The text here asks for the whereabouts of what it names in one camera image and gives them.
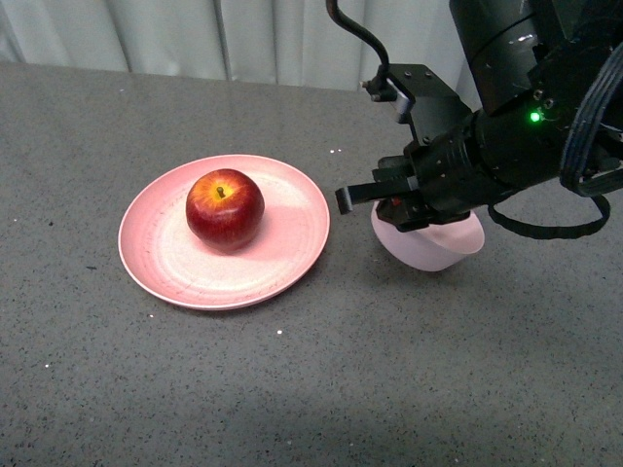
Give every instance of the white curtain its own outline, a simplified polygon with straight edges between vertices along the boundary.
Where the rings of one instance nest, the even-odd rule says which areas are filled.
[[[339,5],[479,106],[448,0]],[[379,66],[324,0],[0,0],[0,60],[339,90]]]

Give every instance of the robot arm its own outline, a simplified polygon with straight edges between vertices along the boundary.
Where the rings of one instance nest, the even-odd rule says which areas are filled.
[[[488,205],[494,220],[534,238],[598,231],[609,215],[603,194],[623,187],[623,5],[558,3],[450,1],[483,103],[472,113],[425,66],[389,63],[383,45],[350,19],[344,26],[337,0],[327,0],[331,18],[379,53],[382,65],[366,85],[372,100],[391,102],[396,121],[413,135],[402,156],[379,160],[374,183],[336,192],[340,211],[378,199],[379,218],[407,232],[463,220]],[[591,198],[603,218],[578,228],[536,228],[494,210],[555,177]]]

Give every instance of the red apple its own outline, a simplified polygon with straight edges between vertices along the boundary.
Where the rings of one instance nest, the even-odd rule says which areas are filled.
[[[256,183],[232,168],[206,173],[186,197],[186,220],[205,244],[224,252],[246,245],[258,233],[264,197]]]

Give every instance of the black strap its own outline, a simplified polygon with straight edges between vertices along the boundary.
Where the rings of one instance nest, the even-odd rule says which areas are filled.
[[[598,232],[610,217],[610,203],[607,202],[606,198],[599,195],[592,197],[591,199],[602,213],[602,218],[580,226],[543,227],[526,224],[521,221],[509,219],[503,214],[500,214],[495,210],[493,204],[489,205],[489,215],[495,223],[500,224],[505,229],[521,236],[527,236],[536,240],[551,240],[554,238],[576,239],[581,236],[592,235]]]

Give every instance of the black cable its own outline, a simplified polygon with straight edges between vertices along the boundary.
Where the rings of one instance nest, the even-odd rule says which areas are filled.
[[[351,34],[354,34],[374,49],[381,60],[379,72],[386,74],[389,71],[389,55],[387,55],[387,50],[381,41],[361,24],[353,21],[342,13],[338,7],[338,0],[326,0],[326,2],[329,17],[331,17],[331,19],[334,20],[338,26],[342,27]]]

